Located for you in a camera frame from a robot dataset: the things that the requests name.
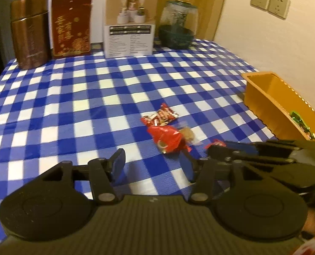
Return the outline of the small red white candy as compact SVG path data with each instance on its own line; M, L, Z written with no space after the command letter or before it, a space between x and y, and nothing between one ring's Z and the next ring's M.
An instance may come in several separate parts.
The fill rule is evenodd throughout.
M209 149L211 146L220 146L220 147L226 147L226 143L219 139L214 139L210 144L205 146L205 149Z

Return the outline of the green black snack packet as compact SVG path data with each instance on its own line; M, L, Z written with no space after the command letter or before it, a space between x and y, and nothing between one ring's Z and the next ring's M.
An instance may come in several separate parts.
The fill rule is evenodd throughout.
M315 134L311 131L310 127L306 124L306 122L301 118L301 116L297 112L292 111L290 113L290 117L299 125L299 127L310 138L310 140L315 140Z

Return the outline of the orange plastic tray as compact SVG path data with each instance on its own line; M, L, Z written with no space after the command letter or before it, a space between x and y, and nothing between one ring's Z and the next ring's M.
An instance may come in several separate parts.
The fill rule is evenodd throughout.
M289 84L270 71L247 72L244 104L271 132L283 140L309 140L310 137L290 114L297 113L315 135L315 110Z

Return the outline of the clear wrapped brown candy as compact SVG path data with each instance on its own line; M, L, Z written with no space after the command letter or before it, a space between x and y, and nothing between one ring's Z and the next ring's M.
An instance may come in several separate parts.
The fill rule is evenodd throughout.
M183 135L188 144L195 146L202 144L202 142L196 137L196 135L186 122L179 122L177 125L177 129Z

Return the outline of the large red candy wrapper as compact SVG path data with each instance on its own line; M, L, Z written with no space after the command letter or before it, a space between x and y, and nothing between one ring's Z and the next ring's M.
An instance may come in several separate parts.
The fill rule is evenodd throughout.
M147 132L163 154L178 153L182 150L190 152L192 150L187 144L184 134L173 126L150 126Z

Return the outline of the red patterned snack packet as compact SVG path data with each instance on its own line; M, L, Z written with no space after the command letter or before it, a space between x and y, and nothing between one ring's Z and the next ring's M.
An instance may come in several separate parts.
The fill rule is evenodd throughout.
M171 109L166 103L162 103L161 107L154 114L143 116L141 122L147 127L151 126L166 126L174 120L177 120L179 115Z

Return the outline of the blue white checkered tablecloth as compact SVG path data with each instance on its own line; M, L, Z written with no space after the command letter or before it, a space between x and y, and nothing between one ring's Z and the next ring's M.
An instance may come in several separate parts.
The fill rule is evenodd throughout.
M60 161L84 165L119 148L126 166L118 193L188 195L177 157L162 155L141 118L167 104L195 134L196 157L215 139L271 139L243 102L242 74L253 70L206 40L188 50L155 45L151 55L114 59L94 45L89 56L30 70L10 61L0 76L0 203Z

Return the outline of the glass dome dark green base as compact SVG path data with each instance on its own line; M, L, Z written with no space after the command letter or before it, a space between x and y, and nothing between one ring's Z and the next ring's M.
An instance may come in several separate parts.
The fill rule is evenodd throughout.
M161 14L158 38L165 47L188 49L198 26L198 8L182 0L167 1Z

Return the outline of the red Chinese gift box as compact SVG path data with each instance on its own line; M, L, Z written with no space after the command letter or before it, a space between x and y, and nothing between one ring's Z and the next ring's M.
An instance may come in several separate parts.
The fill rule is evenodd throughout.
M51 0L52 56L89 55L92 0Z

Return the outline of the white humidifier product box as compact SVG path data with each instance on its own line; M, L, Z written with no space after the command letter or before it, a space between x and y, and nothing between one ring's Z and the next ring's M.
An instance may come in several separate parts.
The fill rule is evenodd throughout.
M105 57L151 55L156 29L157 0L105 0Z

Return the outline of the brown metallic tin canister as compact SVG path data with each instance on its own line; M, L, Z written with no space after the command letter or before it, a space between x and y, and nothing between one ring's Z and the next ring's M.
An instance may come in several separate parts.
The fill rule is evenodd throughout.
M37 68L51 59L48 0L15 0L10 4L14 54L22 70Z

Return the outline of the right beige wall socket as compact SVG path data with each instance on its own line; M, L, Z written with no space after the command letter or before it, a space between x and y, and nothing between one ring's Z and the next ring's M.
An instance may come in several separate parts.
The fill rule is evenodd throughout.
M290 0L270 0L267 11L281 19L286 19L290 3Z

